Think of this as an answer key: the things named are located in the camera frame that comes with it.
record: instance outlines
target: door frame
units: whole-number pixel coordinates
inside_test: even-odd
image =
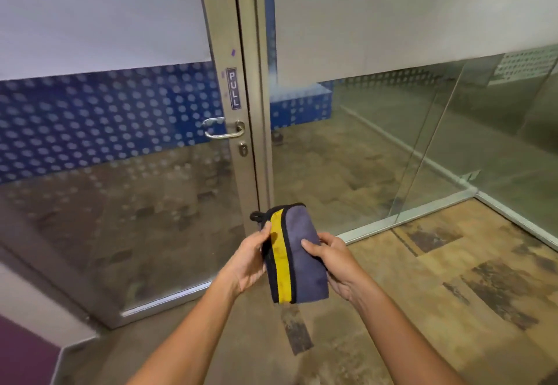
[[[257,229],[249,214],[259,210],[255,172],[254,138],[251,132],[243,51],[237,0],[202,0],[213,63],[217,71],[223,113],[228,132],[235,132],[237,121],[244,122],[243,136],[228,139],[246,234]],[[229,98],[226,69],[236,68],[241,107],[233,110]],[[239,145],[246,144],[244,156]],[[64,306],[96,329],[99,324],[114,329],[199,298],[211,280],[151,301],[132,309],[120,310],[101,287],[90,282],[57,254],[33,224],[11,204],[0,198],[0,261],[25,276],[48,297]]]

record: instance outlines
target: white wall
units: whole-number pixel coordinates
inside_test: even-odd
[[[0,315],[59,347],[96,333],[31,283],[0,263]]]
[[[558,0],[275,0],[280,85],[558,43]]]
[[[0,80],[210,58],[201,0],[0,0]]]

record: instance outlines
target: concrete floor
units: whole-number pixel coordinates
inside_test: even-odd
[[[469,383],[558,383],[558,254],[499,214],[473,199],[350,249]],[[75,349],[58,384],[124,384],[194,304]],[[285,329],[293,316],[313,343],[296,356]],[[392,382],[350,304],[331,292],[274,305],[264,277],[235,303],[206,383]]]

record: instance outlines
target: blue dotted film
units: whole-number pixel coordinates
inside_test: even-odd
[[[220,116],[213,62],[0,82],[0,182],[207,142]]]

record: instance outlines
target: yellow stripe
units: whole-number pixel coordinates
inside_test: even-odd
[[[277,288],[279,303],[291,302],[291,274],[289,272],[289,259],[287,258],[287,247],[283,238],[281,228],[281,216],[283,209],[271,215],[271,248],[277,269]]]

